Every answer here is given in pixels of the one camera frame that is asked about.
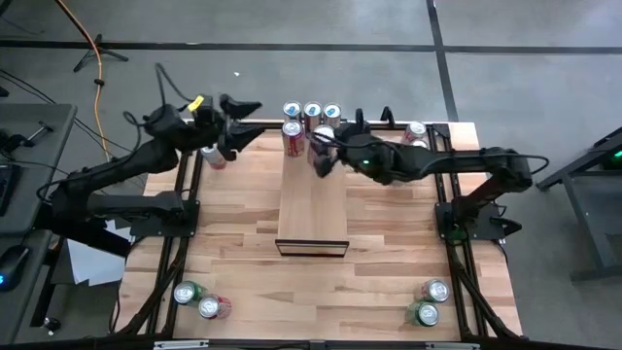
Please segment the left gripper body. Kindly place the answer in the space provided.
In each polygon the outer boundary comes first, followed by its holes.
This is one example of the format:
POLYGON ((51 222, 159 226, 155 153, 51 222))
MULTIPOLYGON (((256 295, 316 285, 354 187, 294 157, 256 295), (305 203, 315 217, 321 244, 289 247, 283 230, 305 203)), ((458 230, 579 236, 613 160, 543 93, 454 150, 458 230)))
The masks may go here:
POLYGON ((214 106, 213 97, 197 95, 187 109, 193 116, 193 136, 195 146, 213 146, 225 129, 225 116, 214 106))

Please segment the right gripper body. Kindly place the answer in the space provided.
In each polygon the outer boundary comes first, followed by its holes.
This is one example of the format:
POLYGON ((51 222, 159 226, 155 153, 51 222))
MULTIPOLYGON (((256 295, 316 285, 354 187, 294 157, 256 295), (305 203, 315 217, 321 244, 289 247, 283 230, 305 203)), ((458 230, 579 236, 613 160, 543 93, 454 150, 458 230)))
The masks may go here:
POLYGON ((379 184, 391 184, 394 181, 391 173, 394 151, 387 142, 373 136, 366 126, 362 134, 348 141, 337 142, 339 147, 336 155, 343 165, 349 165, 355 172, 379 184))

